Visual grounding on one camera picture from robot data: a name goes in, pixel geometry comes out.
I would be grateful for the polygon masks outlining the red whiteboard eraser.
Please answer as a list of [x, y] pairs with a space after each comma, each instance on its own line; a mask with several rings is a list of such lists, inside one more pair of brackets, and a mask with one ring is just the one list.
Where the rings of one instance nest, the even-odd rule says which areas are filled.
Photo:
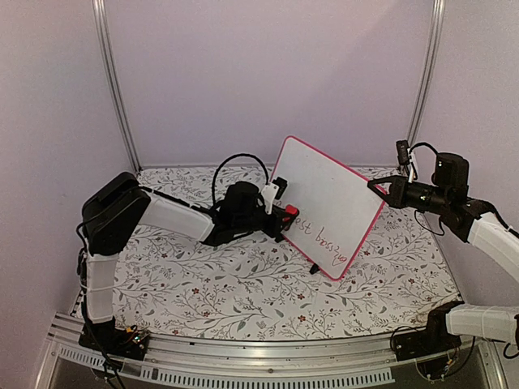
[[292, 218], [292, 217], [297, 217], [298, 215], [299, 215], [299, 210], [295, 206], [288, 204], [285, 207], [285, 217]]

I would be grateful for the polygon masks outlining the pink framed whiteboard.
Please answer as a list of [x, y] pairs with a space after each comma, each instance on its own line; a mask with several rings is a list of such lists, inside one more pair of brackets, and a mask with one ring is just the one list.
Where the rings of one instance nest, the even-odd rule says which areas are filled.
[[288, 186], [280, 206], [299, 215], [285, 239], [331, 280], [340, 280], [384, 208], [368, 179], [309, 143], [285, 139], [274, 170]]

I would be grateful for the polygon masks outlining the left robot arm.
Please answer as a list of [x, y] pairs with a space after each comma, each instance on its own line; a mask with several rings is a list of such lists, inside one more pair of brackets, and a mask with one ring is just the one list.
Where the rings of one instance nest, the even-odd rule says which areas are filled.
[[114, 319], [114, 274], [137, 226], [179, 233], [206, 246], [221, 246], [257, 231], [280, 242], [299, 215], [292, 205], [275, 205], [287, 186], [280, 177], [263, 188], [235, 182], [223, 199], [211, 207], [198, 207], [141, 186], [128, 172], [106, 184], [83, 205], [77, 228], [84, 244], [78, 271], [85, 294], [84, 318], [93, 323], [90, 340], [104, 352], [121, 343], [118, 330], [108, 324]]

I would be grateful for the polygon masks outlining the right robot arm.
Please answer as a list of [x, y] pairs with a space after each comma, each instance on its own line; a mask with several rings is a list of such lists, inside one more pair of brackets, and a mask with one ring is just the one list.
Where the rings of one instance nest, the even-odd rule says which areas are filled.
[[[437, 215], [462, 242], [481, 250], [516, 279], [518, 233], [494, 205], [468, 196], [469, 167], [465, 158], [439, 152], [430, 184], [393, 175], [372, 179], [367, 186], [392, 208]], [[459, 347], [462, 336], [517, 344], [518, 308], [451, 301], [429, 312], [424, 329], [395, 335], [390, 344], [397, 360], [405, 361]]]

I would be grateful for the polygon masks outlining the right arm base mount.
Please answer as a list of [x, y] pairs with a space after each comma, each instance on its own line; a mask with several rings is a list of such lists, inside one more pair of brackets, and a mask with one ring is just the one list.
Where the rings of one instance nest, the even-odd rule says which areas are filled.
[[418, 330], [392, 335], [390, 347], [398, 361], [407, 361], [461, 346], [461, 337], [445, 330]]

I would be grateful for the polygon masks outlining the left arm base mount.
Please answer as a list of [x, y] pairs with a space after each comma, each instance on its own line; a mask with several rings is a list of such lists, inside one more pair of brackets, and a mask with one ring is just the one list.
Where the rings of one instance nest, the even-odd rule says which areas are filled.
[[109, 355], [142, 361], [148, 351], [149, 332], [116, 328], [114, 323], [84, 325], [79, 345]]

